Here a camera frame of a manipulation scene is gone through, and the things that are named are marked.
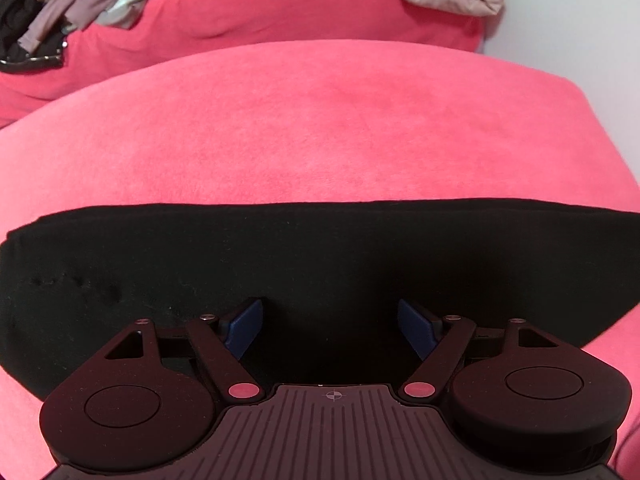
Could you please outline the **black garment with studs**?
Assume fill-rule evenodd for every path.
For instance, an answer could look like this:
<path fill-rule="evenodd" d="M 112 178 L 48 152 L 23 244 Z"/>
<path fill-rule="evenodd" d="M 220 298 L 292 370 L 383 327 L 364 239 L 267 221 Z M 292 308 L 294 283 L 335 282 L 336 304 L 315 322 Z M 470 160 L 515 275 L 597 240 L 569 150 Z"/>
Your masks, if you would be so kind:
<path fill-rule="evenodd" d="M 39 0 L 1 0 L 1 71 L 24 74 L 54 70 L 63 66 L 65 21 L 59 18 L 30 52 L 23 38 L 44 8 Z"/>

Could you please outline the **pink fleece blanket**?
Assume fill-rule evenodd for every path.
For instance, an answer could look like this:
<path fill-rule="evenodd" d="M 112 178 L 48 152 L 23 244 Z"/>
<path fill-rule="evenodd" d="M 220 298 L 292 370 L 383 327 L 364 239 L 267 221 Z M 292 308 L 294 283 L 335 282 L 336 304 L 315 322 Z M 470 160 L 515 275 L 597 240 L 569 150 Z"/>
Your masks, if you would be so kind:
<path fill-rule="evenodd" d="M 635 211 L 577 86 L 402 42 L 274 42 L 94 84 L 1 133 L 1 227 L 96 205 L 533 198 Z"/>

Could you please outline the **black pants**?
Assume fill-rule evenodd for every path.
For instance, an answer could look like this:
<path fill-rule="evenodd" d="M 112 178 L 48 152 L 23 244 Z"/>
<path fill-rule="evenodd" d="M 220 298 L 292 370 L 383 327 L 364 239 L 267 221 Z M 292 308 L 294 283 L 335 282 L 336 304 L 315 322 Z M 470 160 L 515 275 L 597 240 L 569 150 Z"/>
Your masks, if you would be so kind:
<path fill-rule="evenodd" d="M 89 207 L 1 246 L 1 364 L 38 398 L 129 323 L 260 301 L 265 385 L 405 380 L 402 304 L 581 346 L 639 301 L 634 212 L 536 200 Z"/>

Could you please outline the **red bed sheet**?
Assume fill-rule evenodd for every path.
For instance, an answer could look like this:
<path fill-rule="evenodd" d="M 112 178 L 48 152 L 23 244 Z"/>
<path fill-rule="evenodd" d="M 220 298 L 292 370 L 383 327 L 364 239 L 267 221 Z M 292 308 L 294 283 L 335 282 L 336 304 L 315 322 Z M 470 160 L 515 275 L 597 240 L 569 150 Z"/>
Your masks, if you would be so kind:
<path fill-rule="evenodd" d="M 404 0 L 148 0 L 130 29 L 92 24 L 72 32 L 62 67 L 2 75 L 1 125 L 100 81 L 213 50 L 273 41 L 365 39 L 476 51 L 484 31 L 481 18 Z"/>

